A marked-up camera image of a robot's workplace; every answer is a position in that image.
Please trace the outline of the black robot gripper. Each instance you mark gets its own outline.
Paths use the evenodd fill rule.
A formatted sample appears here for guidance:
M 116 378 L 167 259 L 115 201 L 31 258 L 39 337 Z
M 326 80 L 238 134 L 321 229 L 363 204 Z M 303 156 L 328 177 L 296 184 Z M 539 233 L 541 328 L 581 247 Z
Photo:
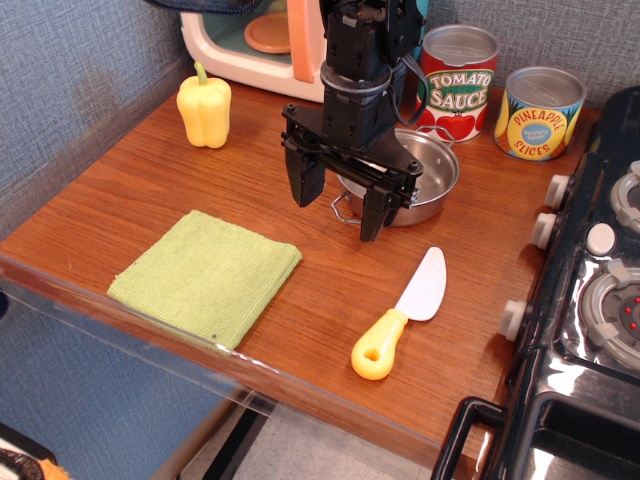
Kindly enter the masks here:
M 307 207 L 323 192 L 325 172 L 366 189 L 362 242 L 375 241 L 398 210 L 411 203 L 423 172 L 395 137 L 408 65 L 384 65 L 371 78 L 350 78 L 323 64 L 320 108 L 288 104 L 282 109 L 285 164 L 292 197 Z

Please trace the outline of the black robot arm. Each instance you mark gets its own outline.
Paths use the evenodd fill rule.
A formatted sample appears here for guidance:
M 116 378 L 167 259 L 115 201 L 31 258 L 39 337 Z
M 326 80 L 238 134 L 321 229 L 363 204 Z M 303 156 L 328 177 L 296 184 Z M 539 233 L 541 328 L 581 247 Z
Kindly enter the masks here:
M 301 207 L 323 192 L 328 170 L 363 187 L 360 238 L 371 242 L 410 207 L 423 173 L 395 130 L 423 114 L 404 119 L 400 105 L 408 72 L 426 80 L 413 56 L 425 18 L 414 1 L 323 1 L 320 10 L 324 103 L 282 110 L 289 185 Z

